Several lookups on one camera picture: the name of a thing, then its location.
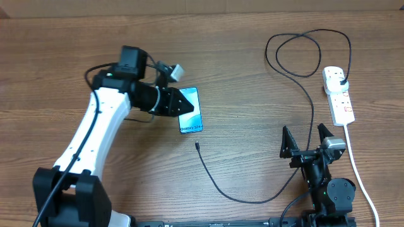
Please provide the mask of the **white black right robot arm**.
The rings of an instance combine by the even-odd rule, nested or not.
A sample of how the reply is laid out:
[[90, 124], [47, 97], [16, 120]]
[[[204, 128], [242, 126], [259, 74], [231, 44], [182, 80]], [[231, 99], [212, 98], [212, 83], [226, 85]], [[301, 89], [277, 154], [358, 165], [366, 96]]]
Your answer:
[[[314, 150], [302, 151], [287, 127], [283, 127], [281, 158], [289, 158], [291, 168], [299, 168], [307, 181], [308, 191], [294, 199], [278, 220], [270, 221], [275, 226], [341, 226], [353, 227], [357, 223], [348, 214], [353, 210], [356, 186], [347, 178], [333, 178], [328, 165], [341, 158], [346, 143], [335, 137], [324, 124], [318, 125], [321, 144]], [[298, 217], [286, 218], [287, 211], [298, 201], [311, 197], [312, 209], [302, 211]]]

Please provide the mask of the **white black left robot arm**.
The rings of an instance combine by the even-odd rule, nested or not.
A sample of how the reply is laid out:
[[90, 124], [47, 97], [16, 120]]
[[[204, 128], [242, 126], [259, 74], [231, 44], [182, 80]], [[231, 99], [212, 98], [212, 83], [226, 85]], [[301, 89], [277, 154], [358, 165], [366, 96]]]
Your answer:
[[154, 61], [144, 50], [123, 46], [118, 62], [92, 67], [90, 101], [79, 128], [52, 168], [33, 177], [35, 226], [135, 226], [114, 211], [102, 185], [112, 142], [132, 108], [152, 117], [176, 117], [183, 133], [199, 122], [196, 88], [174, 88], [184, 74], [176, 64]]

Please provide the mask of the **Samsung Galaxy smartphone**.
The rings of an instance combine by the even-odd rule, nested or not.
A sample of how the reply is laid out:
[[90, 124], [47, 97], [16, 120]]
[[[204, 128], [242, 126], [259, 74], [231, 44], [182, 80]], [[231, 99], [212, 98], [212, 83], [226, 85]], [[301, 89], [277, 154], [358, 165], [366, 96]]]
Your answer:
[[201, 132], [203, 130], [203, 122], [197, 87], [182, 88], [180, 89], [180, 92], [194, 106], [192, 112], [178, 116], [180, 133], [189, 134]]

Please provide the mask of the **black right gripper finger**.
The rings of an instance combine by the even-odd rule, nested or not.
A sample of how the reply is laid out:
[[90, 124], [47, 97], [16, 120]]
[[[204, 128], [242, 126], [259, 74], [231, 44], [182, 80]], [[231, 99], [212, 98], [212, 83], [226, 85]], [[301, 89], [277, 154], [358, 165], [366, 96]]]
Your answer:
[[323, 123], [318, 125], [318, 132], [321, 143], [323, 143], [326, 138], [334, 136]]
[[298, 152], [299, 147], [295, 142], [294, 137], [292, 136], [287, 126], [284, 126], [282, 129], [282, 145], [280, 148], [280, 157], [292, 158]]

